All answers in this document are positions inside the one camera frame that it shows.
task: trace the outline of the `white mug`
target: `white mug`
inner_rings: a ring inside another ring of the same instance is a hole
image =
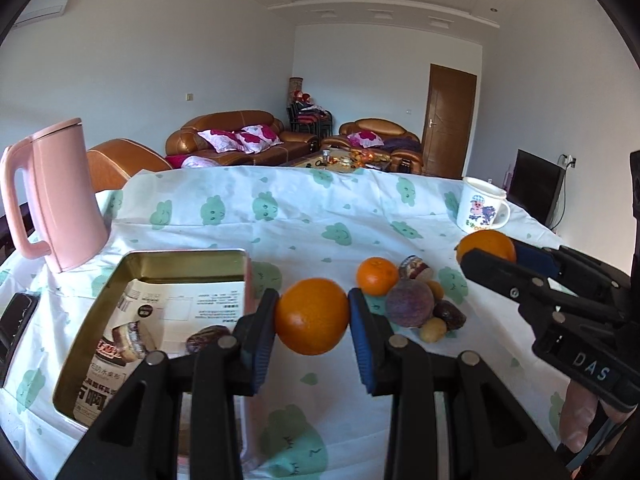
[[[504,215],[498,222],[495,219]],[[456,224],[465,233],[503,227],[511,216],[507,192],[479,178],[462,179],[462,195]]]

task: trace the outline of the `mug rim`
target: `mug rim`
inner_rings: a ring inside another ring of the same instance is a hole
[[[505,200],[507,198],[507,192],[503,189],[500,189],[499,187],[495,186],[494,184],[491,184],[485,180],[482,180],[481,178],[476,178],[473,176],[465,176],[462,178],[462,182],[468,184],[469,186],[473,187],[474,189],[477,189],[479,192],[484,193],[487,196],[490,196],[492,198],[497,198],[498,200]],[[482,183],[484,186],[490,186],[492,188],[494,188],[496,191],[500,192],[500,194],[497,194],[496,192],[489,192],[489,191],[485,191],[484,189],[479,188],[478,186],[475,186],[474,183],[475,182],[480,182]]]

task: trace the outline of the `orange fruit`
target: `orange fruit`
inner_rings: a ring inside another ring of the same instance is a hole
[[[434,300],[440,301],[442,298],[444,298],[444,288],[442,288],[442,285],[440,285],[435,280],[429,280],[427,282],[427,285],[429,285],[429,288],[431,289],[431,292],[433,293],[433,299]]]
[[[356,283],[370,296],[384,296],[399,279],[398,268],[389,260],[376,256],[364,260],[356,272]]]
[[[319,355],[336,346],[349,323],[347,295],[325,278],[301,280],[276,305],[275,329],[280,340],[302,355]]]
[[[516,261],[516,248],[513,242],[507,235],[503,235],[498,231],[476,231],[462,238],[456,247],[456,260],[458,263],[462,261],[462,256],[472,249],[482,249],[487,253],[513,263]]]

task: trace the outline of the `bolt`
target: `bolt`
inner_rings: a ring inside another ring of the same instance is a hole
[[[220,339],[218,339],[218,346],[227,350],[236,346],[237,342],[238,340],[232,335],[223,335]]]
[[[389,344],[393,348],[404,348],[405,346],[407,346],[409,344],[409,341],[403,335],[393,334],[389,338]]]
[[[159,365],[162,361],[164,361],[164,353],[158,350],[151,352],[151,354],[145,357],[145,362],[149,366]]]
[[[480,363],[480,356],[471,350],[462,354],[462,362],[467,366],[476,366]]]

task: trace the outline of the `black round logo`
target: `black round logo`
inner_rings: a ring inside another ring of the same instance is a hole
[[[154,311],[154,308],[151,305],[142,305],[138,309],[138,315],[140,317],[149,317],[151,313]]]

